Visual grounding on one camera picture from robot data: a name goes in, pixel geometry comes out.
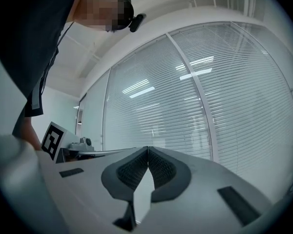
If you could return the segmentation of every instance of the ceiling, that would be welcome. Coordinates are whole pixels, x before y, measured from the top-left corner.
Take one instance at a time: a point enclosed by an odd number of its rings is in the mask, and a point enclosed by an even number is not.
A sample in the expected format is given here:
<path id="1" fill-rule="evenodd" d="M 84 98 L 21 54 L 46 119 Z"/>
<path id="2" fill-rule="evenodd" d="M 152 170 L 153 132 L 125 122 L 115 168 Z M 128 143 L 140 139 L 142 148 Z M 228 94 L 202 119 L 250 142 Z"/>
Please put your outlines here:
<path id="1" fill-rule="evenodd" d="M 176 10 L 214 5 L 213 0 L 131 1 L 135 16 L 139 13 L 146 14 L 146 19 L 142 24 Z M 230 6 L 232 9 L 243 11 L 242 6 L 239 8 L 238 2 L 228 4 L 227 1 L 215 0 L 219 7 Z M 59 45 L 59 53 L 49 72 L 46 85 L 66 94 L 79 97 L 83 89 L 84 80 L 89 72 L 95 68 L 100 58 L 127 34 L 132 34 L 128 28 L 115 33 L 108 33 L 95 31 L 77 23 L 73 24 Z"/>

